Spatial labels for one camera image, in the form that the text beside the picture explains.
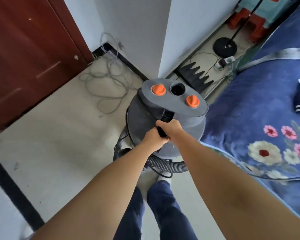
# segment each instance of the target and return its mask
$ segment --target blue blanket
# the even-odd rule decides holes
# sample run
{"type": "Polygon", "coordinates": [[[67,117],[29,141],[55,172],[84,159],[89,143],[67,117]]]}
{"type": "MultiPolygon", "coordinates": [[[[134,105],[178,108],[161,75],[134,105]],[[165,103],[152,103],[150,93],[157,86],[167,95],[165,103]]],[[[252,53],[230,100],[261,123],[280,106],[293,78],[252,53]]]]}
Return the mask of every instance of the blue blanket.
{"type": "MultiPolygon", "coordinates": [[[[253,60],[300,47],[300,6],[253,60]]],[[[300,115],[293,97],[300,60],[275,60],[237,75],[206,115],[201,142],[228,155],[300,217],[300,115]],[[269,181],[266,179],[283,179],[269,181]]]]}

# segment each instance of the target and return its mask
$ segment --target black hole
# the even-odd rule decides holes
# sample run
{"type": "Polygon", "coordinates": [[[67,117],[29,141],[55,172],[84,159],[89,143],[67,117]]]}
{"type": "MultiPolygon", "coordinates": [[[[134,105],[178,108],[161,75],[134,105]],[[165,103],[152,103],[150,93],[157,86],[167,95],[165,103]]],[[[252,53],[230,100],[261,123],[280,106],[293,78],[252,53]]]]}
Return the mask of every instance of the black hole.
{"type": "Polygon", "coordinates": [[[186,87],[182,83],[173,84],[170,88],[171,92],[176,96],[181,96],[185,93],[186,87]]]}

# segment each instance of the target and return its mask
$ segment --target person's right arm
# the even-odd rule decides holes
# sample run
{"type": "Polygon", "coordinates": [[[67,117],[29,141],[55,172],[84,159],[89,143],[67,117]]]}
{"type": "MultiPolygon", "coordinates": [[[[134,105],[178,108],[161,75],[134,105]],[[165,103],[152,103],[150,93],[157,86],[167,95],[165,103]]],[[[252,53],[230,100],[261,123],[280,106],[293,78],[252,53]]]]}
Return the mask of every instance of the person's right arm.
{"type": "Polygon", "coordinates": [[[300,219],[251,176],[184,132],[177,120],[156,125],[178,147],[227,240],[300,240],[300,219]]]}

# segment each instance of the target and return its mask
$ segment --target person's left hand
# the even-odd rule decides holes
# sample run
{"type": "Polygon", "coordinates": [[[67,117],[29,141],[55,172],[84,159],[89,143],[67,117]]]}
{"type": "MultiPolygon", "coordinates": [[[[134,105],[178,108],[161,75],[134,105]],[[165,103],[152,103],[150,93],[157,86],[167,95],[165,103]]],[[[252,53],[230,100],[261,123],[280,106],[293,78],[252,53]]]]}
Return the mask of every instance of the person's left hand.
{"type": "Polygon", "coordinates": [[[141,144],[147,145],[147,147],[149,147],[152,152],[155,152],[162,148],[162,146],[168,141],[169,137],[162,138],[159,135],[157,128],[154,127],[145,134],[141,144]]]}

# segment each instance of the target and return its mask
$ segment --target door frame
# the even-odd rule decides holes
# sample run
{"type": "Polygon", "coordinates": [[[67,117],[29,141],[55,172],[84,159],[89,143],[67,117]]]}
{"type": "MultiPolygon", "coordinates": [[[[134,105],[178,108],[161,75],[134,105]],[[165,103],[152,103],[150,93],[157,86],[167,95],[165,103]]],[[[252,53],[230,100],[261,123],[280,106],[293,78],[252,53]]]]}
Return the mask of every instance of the door frame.
{"type": "Polygon", "coordinates": [[[90,64],[93,61],[92,53],[84,41],[84,38],[64,0],[48,0],[48,2],[60,19],[64,28],[67,30],[74,44],[77,46],[81,55],[84,57],[84,60],[87,62],[87,64],[90,64]]]}

